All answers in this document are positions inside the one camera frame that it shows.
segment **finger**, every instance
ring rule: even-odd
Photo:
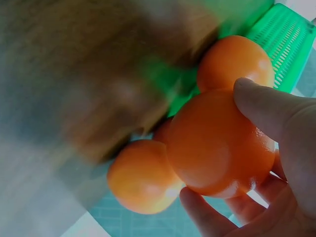
[[[276,154],[276,158],[275,158],[275,162],[274,162],[273,167],[272,167],[272,172],[274,174],[276,174],[278,177],[280,177],[281,179],[287,181],[286,176],[285,176],[284,171],[283,171],[282,164],[281,164],[279,151],[276,150],[275,154]]]
[[[226,199],[225,202],[243,225],[253,221],[266,210],[265,207],[258,204],[247,194]]]
[[[181,190],[180,200],[203,237],[223,237],[237,229],[234,223],[214,210],[201,195],[189,188]]]
[[[286,187],[287,183],[284,180],[269,174],[266,180],[259,185],[255,191],[262,197],[264,201],[271,204],[280,192]]]
[[[280,141],[283,127],[304,108],[306,98],[259,86],[249,79],[238,79],[234,100],[239,110],[262,132]]]

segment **green basket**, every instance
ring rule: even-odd
[[[275,89],[290,93],[305,67],[316,27],[283,4],[274,5],[245,35],[269,55]]]

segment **orange fruit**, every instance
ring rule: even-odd
[[[165,144],[153,140],[139,140],[123,149],[107,179],[119,203],[141,214],[168,208],[183,184],[168,162]]]
[[[153,140],[162,142],[164,144],[167,143],[168,140],[168,132],[171,125],[173,117],[168,118],[155,132],[153,136]]]
[[[238,78],[273,87],[275,73],[260,45],[242,36],[229,36],[216,42],[204,56],[197,85],[201,92],[232,89]]]
[[[167,155],[189,188],[216,198],[254,189],[275,159],[274,141],[240,113],[230,90],[206,92],[184,105],[172,120]]]

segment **teal cutting mat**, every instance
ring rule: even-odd
[[[232,216],[224,201],[206,200],[226,217]],[[179,199],[164,212],[141,215],[123,208],[110,194],[89,212],[112,237],[200,237]]]

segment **hand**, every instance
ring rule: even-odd
[[[234,87],[239,110],[265,134],[279,142],[270,175],[256,192],[266,209],[249,196],[227,199],[238,228],[184,188],[181,202],[203,237],[316,236],[316,100],[296,97],[239,79]]]

